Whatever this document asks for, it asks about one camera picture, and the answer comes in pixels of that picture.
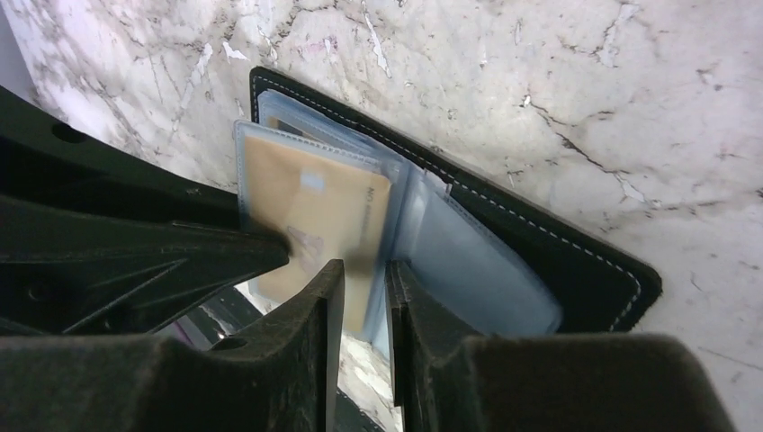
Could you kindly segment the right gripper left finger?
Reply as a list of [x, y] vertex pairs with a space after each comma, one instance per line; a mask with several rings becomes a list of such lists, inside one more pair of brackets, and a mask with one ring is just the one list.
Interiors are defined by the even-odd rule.
[[173, 337], [5, 337], [4, 431], [329, 431], [345, 265], [210, 350]]

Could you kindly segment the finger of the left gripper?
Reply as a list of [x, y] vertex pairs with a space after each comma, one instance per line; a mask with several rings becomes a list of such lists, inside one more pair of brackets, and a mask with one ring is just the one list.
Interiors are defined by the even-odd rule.
[[284, 266], [232, 193], [174, 175], [1, 93], [1, 332], [149, 333]]

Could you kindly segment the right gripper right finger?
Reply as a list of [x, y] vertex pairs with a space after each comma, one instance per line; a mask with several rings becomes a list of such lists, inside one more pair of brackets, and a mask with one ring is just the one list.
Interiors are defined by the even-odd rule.
[[653, 334], [483, 336], [385, 268], [395, 404], [407, 431], [731, 431], [696, 357]]

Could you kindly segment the black leather card holder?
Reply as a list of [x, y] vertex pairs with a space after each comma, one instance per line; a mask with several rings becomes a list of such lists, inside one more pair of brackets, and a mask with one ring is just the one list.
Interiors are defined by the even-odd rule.
[[455, 200], [505, 241], [561, 303], [562, 333], [627, 332], [662, 293], [658, 272], [474, 170], [384, 123], [267, 67], [249, 72], [250, 113], [263, 116], [258, 96], [274, 90], [372, 138], [452, 187]]

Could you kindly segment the tan card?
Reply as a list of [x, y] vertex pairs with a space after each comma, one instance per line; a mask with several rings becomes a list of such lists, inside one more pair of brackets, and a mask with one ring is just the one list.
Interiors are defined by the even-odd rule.
[[287, 265], [259, 277], [257, 289], [285, 302], [332, 259], [345, 265], [344, 328], [363, 331], [390, 198], [390, 180], [274, 140], [243, 143], [247, 212], [282, 232]]

